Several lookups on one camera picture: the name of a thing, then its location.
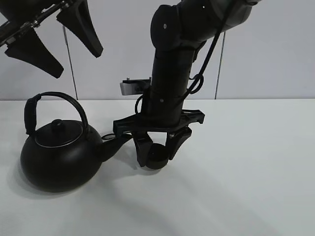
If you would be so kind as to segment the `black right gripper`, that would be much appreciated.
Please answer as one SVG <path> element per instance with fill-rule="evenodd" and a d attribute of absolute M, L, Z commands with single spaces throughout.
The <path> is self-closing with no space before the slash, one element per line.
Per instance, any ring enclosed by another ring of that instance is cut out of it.
<path fill-rule="evenodd" d="M 192 135 L 191 123 L 204 122 L 205 114 L 200 110 L 183 109 L 184 97 L 160 97 L 146 90 L 137 99 L 135 114 L 113 121 L 113 133 L 120 137 L 133 133 L 137 161 L 146 166 L 153 143 L 147 132 L 168 133 L 165 146 L 169 160 L 173 160 L 181 145 Z"/>

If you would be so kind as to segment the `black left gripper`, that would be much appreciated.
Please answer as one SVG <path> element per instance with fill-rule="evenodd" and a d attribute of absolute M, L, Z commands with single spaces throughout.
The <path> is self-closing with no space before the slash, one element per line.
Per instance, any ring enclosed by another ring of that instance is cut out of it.
<path fill-rule="evenodd" d="M 103 46 L 94 29 L 87 0 L 2 0 L 0 13 L 7 21 L 0 27 L 0 44 L 4 45 L 9 39 L 27 31 L 8 44 L 4 53 L 59 78 L 64 68 L 48 51 L 37 33 L 29 30 L 38 27 L 57 10 L 61 10 L 57 21 L 69 29 L 92 55 L 100 57 Z"/>

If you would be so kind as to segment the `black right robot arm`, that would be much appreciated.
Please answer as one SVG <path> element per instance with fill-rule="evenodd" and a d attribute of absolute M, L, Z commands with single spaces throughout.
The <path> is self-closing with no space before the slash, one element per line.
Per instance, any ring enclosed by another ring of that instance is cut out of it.
<path fill-rule="evenodd" d="M 156 10 L 151 79 L 138 81 L 142 92 L 134 114 L 113 123 L 115 135 L 132 135 L 141 167 L 165 167 L 191 136 L 189 125 L 204 122 L 200 110 L 183 108 L 184 100 L 203 86 L 220 34 L 242 24 L 255 5 L 255 0 L 183 0 Z"/>

